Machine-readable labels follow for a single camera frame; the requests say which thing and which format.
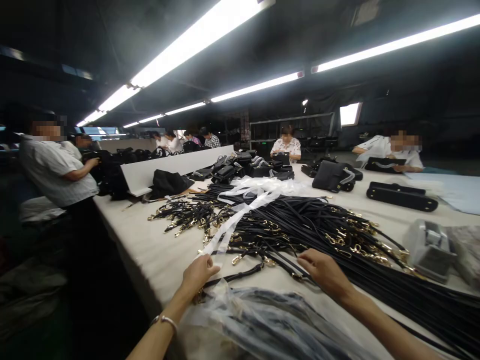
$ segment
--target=person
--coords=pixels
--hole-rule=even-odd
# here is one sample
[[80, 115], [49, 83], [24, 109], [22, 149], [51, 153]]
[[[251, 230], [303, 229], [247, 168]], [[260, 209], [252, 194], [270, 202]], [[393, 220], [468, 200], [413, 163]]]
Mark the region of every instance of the person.
[[405, 165], [393, 166], [398, 173], [421, 173], [424, 169], [420, 160], [421, 139], [417, 135], [407, 135], [404, 130], [391, 137], [376, 135], [353, 148], [352, 153], [361, 155], [373, 149], [376, 154], [386, 154], [389, 159], [405, 159]]
[[70, 136], [69, 140], [62, 141], [61, 146], [75, 159], [82, 160], [80, 149], [87, 149], [92, 144], [92, 138], [85, 133], [77, 133]]
[[172, 130], [168, 130], [165, 133], [165, 137], [168, 139], [168, 145], [163, 146], [165, 150], [170, 151], [172, 154], [183, 150], [182, 143]]
[[208, 146], [209, 148], [220, 148], [222, 147], [222, 144], [220, 144], [220, 139], [218, 136], [212, 134], [209, 129], [207, 129], [206, 126], [202, 127], [198, 133], [200, 136], [203, 136], [205, 138], [205, 146]]
[[112, 244], [93, 200], [99, 188], [90, 174], [99, 159], [83, 164], [65, 150], [57, 142], [62, 139], [62, 128], [54, 116], [28, 109], [16, 120], [24, 122], [18, 157], [25, 175], [52, 203], [66, 210], [76, 226], [88, 228], [87, 235], [76, 234], [77, 242], [70, 249], [72, 263], [105, 254]]
[[156, 147], [157, 148], [164, 148], [165, 146], [168, 146], [169, 140], [165, 136], [160, 136], [158, 131], [153, 131], [151, 133], [153, 135], [153, 138], [155, 139]]
[[193, 141], [195, 144], [197, 144], [199, 146], [202, 145], [202, 143], [200, 142], [198, 137], [195, 137], [194, 133], [190, 130], [185, 131], [183, 136], [185, 136], [185, 139], [187, 139], [188, 141]]
[[[309, 249], [298, 263], [337, 304], [361, 322], [396, 360], [440, 360], [437, 353], [385, 314], [373, 300], [354, 288], [329, 255]], [[165, 310], [132, 350], [127, 360], [163, 359], [177, 324], [193, 298], [220, 271], [206, 254], [196, 258], [183, 272], [183, 280]]]
[[300, 141], [292, 136], [290, 127], [282, 127], [281, 137], [273, 144], [270, 157], [279, 152], [290, 153], [290, 162], [293, 164], [302, 158]]

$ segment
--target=dark ceiling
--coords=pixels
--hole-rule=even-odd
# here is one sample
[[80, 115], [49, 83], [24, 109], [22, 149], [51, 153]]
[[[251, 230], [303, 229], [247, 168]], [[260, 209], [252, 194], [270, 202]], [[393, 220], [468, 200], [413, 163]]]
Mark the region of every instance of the dark ceiling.
[[[16, 0], [0, 5], [0, 45], [31, 61], [0, 55], [0, 99], [51, 109], [76, 124], [128, 82], [216, 0]], [[276, 0], [276, 4], [105, 115], [95, 125], [125, 125], [204, 98], [305, 70], [306, 76], [203, 109], [232, 111], [251, 103], [378, 81], [411, 69], [448, 67], [477, 54], [470, 29], [411, 49], [310, 75], [312, 65], [480, 13], [476, 0], [378, 0], [363, 23], [363, 0]], [[62, 64], [89, 72], [67, 74]]]

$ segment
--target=hand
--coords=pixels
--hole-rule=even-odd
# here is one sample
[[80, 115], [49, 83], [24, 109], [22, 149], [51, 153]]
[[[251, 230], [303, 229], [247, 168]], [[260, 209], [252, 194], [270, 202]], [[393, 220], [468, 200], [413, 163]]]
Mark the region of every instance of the hand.
[[202, 255], [195, 260], [183, 272], [183, 281], [180, 290], [191, 300], [205, 285], [211, 276], [220, 271], [210, 255]]
[[100, 163], [100, 158], [95, 157], [92, 159], [88, 159], [85, 163], [85, 165], [91, 166], [92, 168], [96, 167]]
[[337, 303], [346, 304], [358, 294], [335, 260], [327, 254], [308, 249], [298, 256], [297, 261]]
[[393, 166], [393, 170], [395, 170], [397, 173], [403, 173], [407, 171], [407, 166], [406, 165], [396, 165]]

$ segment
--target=long table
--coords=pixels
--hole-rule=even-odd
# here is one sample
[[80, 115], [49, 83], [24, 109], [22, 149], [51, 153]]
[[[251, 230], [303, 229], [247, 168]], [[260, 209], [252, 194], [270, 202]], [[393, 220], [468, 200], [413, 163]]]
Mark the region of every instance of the long table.
[[[351, 209], [355, 213], [362, 214], [364, 218], [380, 224], [380, 230], [399, 243], [403, 242], [403, 236], [409, 225], [416, 219], [428, 220], [443, 226], [477, 225], [479, 223], [478, 216], [455, 211], [444, 203], [439, 204], [433, 212], [422, 212], [367, 198], [366, 192], [370, 182], [386, 183], [393, 177], [402, 177], [403, 175], [362, 170], [363, 180], [356, 182], [352, 192], [334, 194], [311, 188], [312, 179], [301, 172], [301, 165], [293, 164], [292, 166], [295, 180], [309, 184], [304, 196], [333, 196], [330, 200], [332, 204]], [[209, 183], [209, 180], [197, 181], [191, 188], [206, 189]], [[170, 224], [169, 220], [147, 221], [148, 216], [154, 214], [156, 209], [163, 204], [162, 202], [150, 204], [139, 202], [122, 211], [131, 204], [131, 201], [111, 201], [109, 196], [96, 196], [94, 201], [103, 216], [111, 238], [117, 242], [122, 260], [148, 315], [153, 318], [161, 308], [169, 303], [182, 282], [183, 271], [197, 256], [198, 250], [203, 248], [203, 230], [193, 227], [179, 237], [175, 237], [173, 230], [164, 234], [165, 228]], [[234, 254], [226, 255], [221, 275], [237, 274], [251, 269], [258, 263], [258, 260], [247, 256], [233, 266], [231, 260], [234, 257]], [[276, 292], [297, 292], [321, 314], [328, 314], [335, 321], [346, 324], [351, 332], [349, 336], [377, 354], [380, 359], [391, 359], [383, 346], [362, 324], [321, 290], [294, 281], [286, 271], [280, 268], [266, 267], [252, 276], [231, 282], [230, 286], [233, 288], [262, 287]], [[448, 286], [470, 292], [470, 288], [454, 274], [450, 276]], [[373, 300], [383, 311], [395, 319], [421, 334], [439, 341], [438, 338], [410, 319], [375, 298]], [[202, 345], [192, 339], [190, 333], [180, 331], [179, 343], [187, 359], [199, 358], [198, 347]], [[210, 359], [214, 358], [215, 354], [212, 353]]]

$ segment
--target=bracelet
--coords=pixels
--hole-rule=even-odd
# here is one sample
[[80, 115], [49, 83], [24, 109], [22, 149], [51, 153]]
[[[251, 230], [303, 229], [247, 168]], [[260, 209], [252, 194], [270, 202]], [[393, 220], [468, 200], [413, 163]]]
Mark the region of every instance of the bracelet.
[[171, 318], [166, 316], [162, 316], [162, 317], [160, 317], [160, 315], [155, 316], [151, 321], [150, 326], [158, 322], [159, 319], [161, 323], [169, 323], [172, 326], [173, 330], [175, 330], [175, 333], [178, 332], [179, 328], [177, 327], [177, 324], [175, 323], [175, 321], [173, 321]]

